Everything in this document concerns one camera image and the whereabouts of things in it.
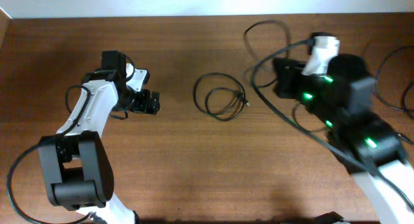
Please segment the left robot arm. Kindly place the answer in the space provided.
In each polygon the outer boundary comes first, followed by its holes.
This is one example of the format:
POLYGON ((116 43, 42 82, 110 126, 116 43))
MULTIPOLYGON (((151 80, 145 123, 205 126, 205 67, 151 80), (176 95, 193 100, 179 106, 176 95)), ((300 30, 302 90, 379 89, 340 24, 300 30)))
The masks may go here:
POLYGON ((102 223, 139 223, 138 214, 114 193, 114 175, 101 141, 111 112, 155 115, 159 93, 143 86, 146 69, 117 50, 102 52, 101 66, 87 73, 82 93, 66 123, 55 135, 42 137, 38 149, 49 202, 88 214, 102 223))

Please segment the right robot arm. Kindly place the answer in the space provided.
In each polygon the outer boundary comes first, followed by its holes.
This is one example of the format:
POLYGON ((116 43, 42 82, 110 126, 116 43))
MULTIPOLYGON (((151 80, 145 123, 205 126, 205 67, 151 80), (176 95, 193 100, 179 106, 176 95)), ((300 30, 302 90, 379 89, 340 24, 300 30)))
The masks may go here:
POLYGON ((305 63, 275 58, 275 92, 295 99, 328 128, 329 144, 371 202, 381 223, 413 222, 413 167, 396 131, 371 110, 375 79, 365 61, 339 54, 327 71, 306 75, 305 63))

